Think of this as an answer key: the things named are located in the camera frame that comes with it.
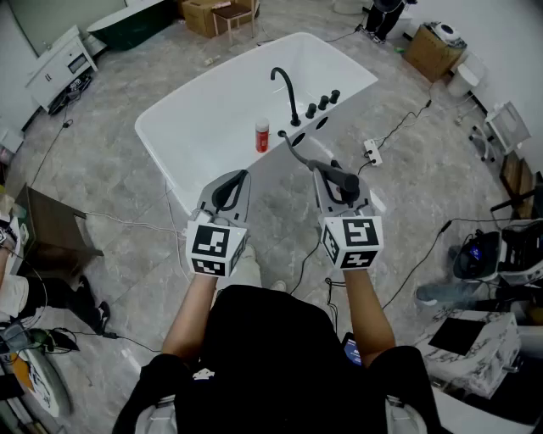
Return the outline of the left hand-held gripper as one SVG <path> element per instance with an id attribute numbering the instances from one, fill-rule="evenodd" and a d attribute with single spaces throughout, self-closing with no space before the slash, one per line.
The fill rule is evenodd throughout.
<path id="1" fill-rule="evenodd" d="M 200 194 L 186 230 L 185 252 L 194 274 L 230 276 L 248 241 L 250 173 L 222 175 Z"/>

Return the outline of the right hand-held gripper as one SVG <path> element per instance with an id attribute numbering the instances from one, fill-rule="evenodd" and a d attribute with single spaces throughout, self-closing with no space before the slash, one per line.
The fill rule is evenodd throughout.
<path id="1" fill-rule="evenodd" d="M 359 196 L 353 205 L 336 198 L 329 181 L 313 170 L 317 206 L 321 211 L 320 242 L 336 270 L 365 270 L 384 247 L 383 204 L 359 176 Z"/>

